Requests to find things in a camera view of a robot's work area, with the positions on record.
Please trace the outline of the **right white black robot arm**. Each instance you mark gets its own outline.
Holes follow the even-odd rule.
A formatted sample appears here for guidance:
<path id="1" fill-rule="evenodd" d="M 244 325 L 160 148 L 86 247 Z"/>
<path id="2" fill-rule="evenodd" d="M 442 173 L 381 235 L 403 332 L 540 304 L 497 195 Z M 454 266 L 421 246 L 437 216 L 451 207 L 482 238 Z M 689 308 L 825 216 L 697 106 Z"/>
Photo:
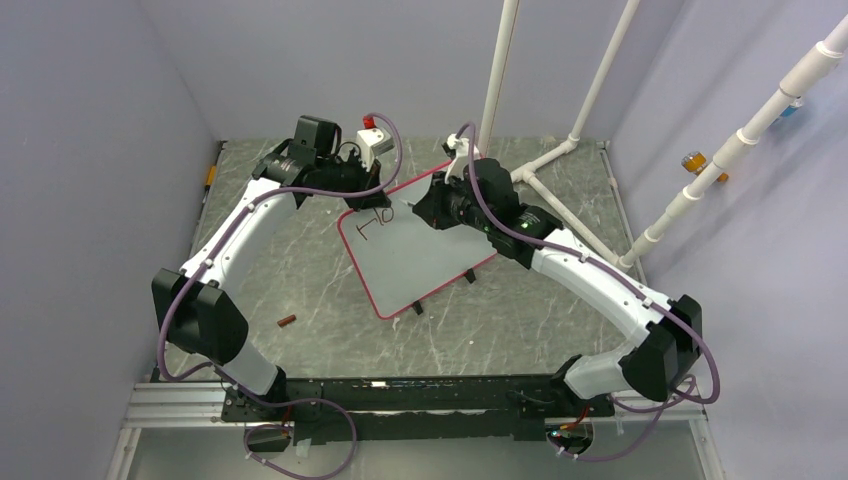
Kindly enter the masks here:
<path id="1" fill-rule="evenodd" d="M 556 372 L 550 392 L 560 413 L 574 415 L 590 399 L 626 390 L 665 402 L 700 357 L 694 299 L 672 300 L 612 266 L 556 216 L 522 202 L 497 160 L 476 160 L 459 177 L 435 173 L 411 207 L 436 230 L 467 226 L 485 234 L 498 254 L 575 293 L 624 336 L 619 348 L 576 355 Z"/>

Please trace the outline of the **red-framed whiteboard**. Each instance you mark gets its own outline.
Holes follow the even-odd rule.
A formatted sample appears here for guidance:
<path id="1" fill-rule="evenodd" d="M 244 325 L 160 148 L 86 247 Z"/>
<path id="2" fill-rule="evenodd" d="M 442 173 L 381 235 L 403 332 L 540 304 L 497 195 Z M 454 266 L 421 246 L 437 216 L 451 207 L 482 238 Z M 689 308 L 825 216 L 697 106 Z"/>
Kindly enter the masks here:
<path id="1" fill-rule="evenodd" d="M 387 191 L 391 205 L 348 210 L 337 231 L 377 318 L 412 309 L 450 283 L 476 280 L 474 270 L 496 256 L 485 235 L 467 226 L 435 230 L 412 211 L 446 162 Z"/>

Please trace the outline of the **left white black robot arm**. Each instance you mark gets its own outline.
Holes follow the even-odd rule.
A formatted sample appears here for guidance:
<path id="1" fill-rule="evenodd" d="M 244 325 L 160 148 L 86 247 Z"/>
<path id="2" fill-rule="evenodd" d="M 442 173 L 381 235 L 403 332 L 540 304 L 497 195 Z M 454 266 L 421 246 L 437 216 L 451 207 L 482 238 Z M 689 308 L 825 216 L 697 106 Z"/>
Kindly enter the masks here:
<path id="1" fill-rule="evenodd" d="M 163 380 L 180 382 L 199 370 L 170 372 L 166 347 L 172 345 L 201 356 L 204 367 L 248 396 L 248 407 L 261 419 L 285 411 L 286 373 L 250 341 L 249 323 L 232 295 L 275 232 L 309 197 L 341 198 L 354 210 L 388 205 L 378 158 L 393 151 L 395 165 L 402 165 L 396 126 L 383 114 L 369 113 L 346 155 L 343 144 L 337 123 L 301 116 L 294 135 L 258 161 L 241 199 L 207 243 L 178 269 L 154 276 L 156 361 Z"/>

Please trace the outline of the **brown marker cap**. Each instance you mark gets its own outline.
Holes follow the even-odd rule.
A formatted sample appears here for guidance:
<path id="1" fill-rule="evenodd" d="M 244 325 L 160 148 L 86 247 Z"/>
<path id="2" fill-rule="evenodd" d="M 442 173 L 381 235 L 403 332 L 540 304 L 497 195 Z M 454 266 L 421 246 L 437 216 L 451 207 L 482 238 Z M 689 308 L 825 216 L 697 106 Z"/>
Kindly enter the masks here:
<path id="1" fill-rule="evenodd" d="M 289 325 L 289 324 L 293 323 L 293 322 L 294 322 L 294 321 L 296 321 L 296 320 L 297 320 L 297 317 L 296 317 L 295 315 L 289 315 L 289 316 L 287 316 L 287 317 L 285 317 L 285 318 L 283 318 L 283 319 L 280 319 L 280 320 L 277 322 L 277 325 L 278 325 L 280 328 L 285 328 L 287 325 Z"/>

